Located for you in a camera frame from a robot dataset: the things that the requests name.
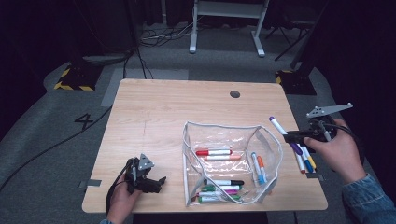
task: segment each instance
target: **marker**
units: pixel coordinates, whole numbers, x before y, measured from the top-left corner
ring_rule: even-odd
[[[306,155],[306,157],[308,158],[309,163],[311,163],[312,168],[313,168],[314,170],[316,170],[316,169],[317,169],[317,165],[315,164],[314,159],[312,159],[311,154],[309,154],[308,149],[306,149],[306,147],[302,147],[302,146],[300,146],[300,145],[298,145],[298,146],[303,150],[303,153],[304,153],[304,154]]]
[[[196,147],[195,150],[230,150],[231,147]]]
[[[274,124],[274,126],[277,128],[277,130],[281,133],[281,134],[288,134],[286,133],[286,131],[282,128],[282,126],[280,126],[280,124],[276,121],[276,119],[274,117],[270,117],[270,121],[271,123]],[[301,149],[297,146],[297,144],[295,143],[289,143],[289,145],[291,146],[291,148],[293,148],[293,150],[298,154],[298,155],[302,155],[303,152],[301,151]]]
[[[205,156],[206,161],[239,161],[241,156]]]
[[[262,162],[262,157],[258,156],[257,157],[257,161],[259,162],[259,166],[260,166],[260,171],[262,171],[262,178],[264,180],[264,183],[267,182],[267,176],[265,174],[265,170],[264,170],[264,162]]]
[[[221,189],[224,190],[240,190],[242,189],[241,185],[231,185],[231,186],[220,186]],[[208,191],[216,191],[216,186],[214,185],[206,185],[203,188],[201,188],[202,192],[208,192]]]
[[[226,192],[230,195],[235,195],[238,194],[238,190],[234,190],[234,189],[229,189],[226,190]],[[197,193],[197,197],[202,197],[202,196],[217,196],[217,195],[221,195],[222,192],[221,191],[207,191],[207,192],[198,192]]]
[[[240,200],[241,196],[239,195],[230,195],[234,200]],[[204,197],[198,197],[198,202],[199,203],[210,203],[210,202],[220,202],[220,201],[225,201],[225,199],[221,199],[217,196],[215,197],[210,197],[210,196],[204,196]]]
[[[306,155],[303,153],[303,155],[301,155],[301,157],[302,157],[303,160],[304,160],[305,167],[306,167],[306,169],[308,170],[308,172],[309,172],[309,173],[313,173],[313,172],[314,172],[314,169],[312,169],[311,163],[309,163],[309,160],[308,160],[308,158],[306,157]]]
[[[301,158],[301,156],[299,154],[297,154],[297,153],[295,153],[295,154],[296,154],[298,166],[300,168],[300,172],[302,174],[305,174],[305,167],[304,167],[303,159]]]
[[[215,156],[215,155],[231,155],[233,154],[232,150],[199,150],[196,151],[195,154],[197,156]]]
[[[218,185],[244,185],[245,182],[243,180],[212,180]]]
[[[262,177],[262,170],[260,169],[259,162],[257,161],[257,156],[255,152],[251,153],[251,158],[253,158],[254,166],[256,167],[257,176],[259,178],[259,184],[264,183],[264,178]]]

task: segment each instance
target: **chair leg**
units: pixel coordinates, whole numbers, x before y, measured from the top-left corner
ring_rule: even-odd
[[[279,27],[279,30],[282,32],[283,36],[285,36],[285,39],[288,41],[289,45],[291,45],[288,37],[286,36],[285,32],[283,32],[282,28]]]
[[[288,48],[286,48],[285,50],[283,50],[282,53],[279,54],[279,56],[277,56],[275,58],[275,61],[277,61],[280,57],[282,57],[286,52],[289,51],[289,49],[293,48],[298,42],[300,42],[300,40],[302,40],[306,35],[308,35],[308,33],[303,34],[300,38],[298,38],[294,43],[292,43]]]
[[[271,33],[269,33],[268,35],[265,36],[265,39],[268,39],[268,37],[270,37],[270,35],[272,35],[275,31],[277,30],[277,27],[274,28]]]

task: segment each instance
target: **jeans jacket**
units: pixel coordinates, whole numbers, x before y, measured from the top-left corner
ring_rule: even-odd
[[[368,174],[361,180],[343,186],[346,206],[364,224],[396,223],[396,208],[381,186]],[[104,219],[100,224],[112,224]]]

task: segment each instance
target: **hand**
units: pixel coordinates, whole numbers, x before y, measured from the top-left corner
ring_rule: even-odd
[[[336,119],[335,123],[347,126],[343,120]],[[319,142],[306,137],[304,143],[320,154],[329,166],[334,169],[346,184],[366,177],[361,165],[358,147],[353,138],[342,130],[337,130],[337,135],[330,142]]]
[[[128,191],[128,184],[123,182],[125,175],[122,175],[118,181],[113,196],[110,200],[110,209],[107,214],[107,220],[114,224],[121,224],[124,222],[134,208],[137,198],[142,193],[141,190],[135,189],[133,194]]]

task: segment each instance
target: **purple marker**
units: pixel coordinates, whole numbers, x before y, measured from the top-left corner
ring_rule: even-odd
[[[274,126],[277,128],[277,130],[281,133],[281,134],[288,134],[286,133],[286,131],[282,128],[282,126],[280,126],[280,124],[276,121],[276,119],[274,117],[270,117],[270,121],[271,123],[274,124]],[[295,143],[289,143],[289,145],[291,146],[291,148],[293,148],[293,150],[298,154],[298,155],[303,155],[303,151],[299,148],[299,146],[297,146],[297,144]]]

